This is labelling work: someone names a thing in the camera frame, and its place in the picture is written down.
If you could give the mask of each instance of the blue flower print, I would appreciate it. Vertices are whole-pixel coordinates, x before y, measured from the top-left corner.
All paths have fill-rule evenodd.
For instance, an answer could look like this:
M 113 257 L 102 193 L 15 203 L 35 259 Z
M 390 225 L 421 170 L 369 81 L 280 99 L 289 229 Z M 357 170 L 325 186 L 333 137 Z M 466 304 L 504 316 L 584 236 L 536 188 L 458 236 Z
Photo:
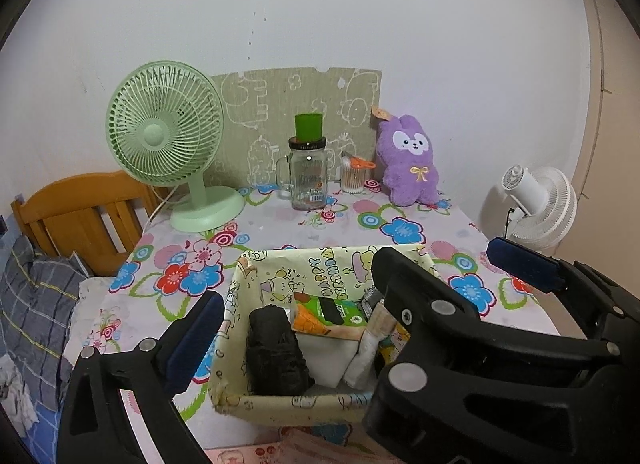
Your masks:
M 382 225 L 380 231 L 384 235 L 392 237 L 394 243 L 424 243 L 426 241 L 422 233 L 422 226 L 402 217 L 396 217 L 390 224 Z
M 482 279 L 473 272 L 469 272 L 464 276 L 452 276 L 447 283 L 460 296 L 473 303 L 480 316 L 489 314 L 489 310 L 495 305 L 494 293 L 484 287 Z
M 124 290 L 126 288 L 131 287 L 133 281 L 135 280 L 136 271 L 140 268 L 139 261 L 127 261 L 124 263 L 118 274 L 116 279 L 113 280 L 113 283 L 109 286 L 109 292 L 114 293 L 119 290 Z
M 351 424 L 319 424 L 311 427 L 311 434 L 322 437 L 325 441 L 346 446 L 349 436 L 353 431 Z
M 205 265 L 202 270 L 190 270 L 189 275 L 180 282 L 180 290 L 189 296 L 199 296 L 207 289 L 216 288 L 222 283 L 222 265 Z
M 275 191 L 276 189 L 278 189 L 278 185 L 277 184 L 262 184 L 260 186 L 256 186 L 255 188 L 258 190 L 258 193 L 260 193 L 261 195 L 268 195 L 272 191 Z
M 209 381 L 209 374 L 211 373 L 211 365 L 213 364 L 213 357 L 216 352 L 216 340 L 214 339 L 209 348 L 207 349 L 207 353 L 204 356 L 204 359 L 200 362 L 200 366 L 196 373 L 193 374 L 191 380 L 197 384 L 204 384 Z

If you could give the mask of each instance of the white wall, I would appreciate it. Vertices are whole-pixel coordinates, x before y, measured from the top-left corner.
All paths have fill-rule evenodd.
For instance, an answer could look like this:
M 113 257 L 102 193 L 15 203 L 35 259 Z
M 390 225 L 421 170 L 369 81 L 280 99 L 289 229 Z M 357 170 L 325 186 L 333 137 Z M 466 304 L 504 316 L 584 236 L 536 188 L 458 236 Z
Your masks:
M 382 69 L 381 106 L 421 118 L 442 189 L 472 219 L 514 162 L 573 174 L 588 102 L 582 0 L 33 0 L 0 51 L 0 213 L 18 192 L 116 169 L 110 95 L 162 58 L 209 74 Z

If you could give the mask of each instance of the green desk fan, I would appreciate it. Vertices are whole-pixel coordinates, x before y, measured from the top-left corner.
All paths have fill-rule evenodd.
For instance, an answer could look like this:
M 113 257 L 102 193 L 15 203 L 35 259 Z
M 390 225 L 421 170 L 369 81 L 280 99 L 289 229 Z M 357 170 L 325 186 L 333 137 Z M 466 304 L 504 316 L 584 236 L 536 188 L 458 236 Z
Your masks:
M 236 190 L 204 185 L 203 171 L 222 139 L 222 121 L 215 86 L 181 63 L 140 66 L 111 97 L 107 141 L 123 169 L 150 186 L 189 185 L 190 194 L 172 208 L 171 225 L 179 231 L 215 229 L 244 208 Z

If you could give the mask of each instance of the purple plush bunny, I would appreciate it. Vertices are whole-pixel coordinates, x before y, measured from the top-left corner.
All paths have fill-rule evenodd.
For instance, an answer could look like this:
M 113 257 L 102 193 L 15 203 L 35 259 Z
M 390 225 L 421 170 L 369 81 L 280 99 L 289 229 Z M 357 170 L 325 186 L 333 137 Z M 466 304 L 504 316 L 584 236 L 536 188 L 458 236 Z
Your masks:
M 391 190 L 396 206 L 410 206 L 415 201 L 435 204 L 440 199 L 440 176 L 433 166 L 431 141 L 413 115 L 380 121 L 376 152 L 386 164 L 382 183 Z

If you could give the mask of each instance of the fan grille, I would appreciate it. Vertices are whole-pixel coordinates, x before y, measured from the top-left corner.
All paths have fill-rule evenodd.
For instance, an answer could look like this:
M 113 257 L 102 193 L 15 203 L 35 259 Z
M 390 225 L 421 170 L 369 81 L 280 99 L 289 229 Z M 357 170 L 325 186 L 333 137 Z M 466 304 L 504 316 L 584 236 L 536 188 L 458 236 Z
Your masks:
M 182 63 L 154 62 L 132 72 L 113 94 L 107 139 L 132 177 L 171 186 L 211 164 L 222 116 L 207 76 Z
M 546 189 L 548 203 L 537 215 L 521 218 L 512 235 L 521 245 L 541 251 L 567 234 L 574 223 L 577 198 L 571 182 L 560 170 L 544 167 L 533 171 L 532 175 Z

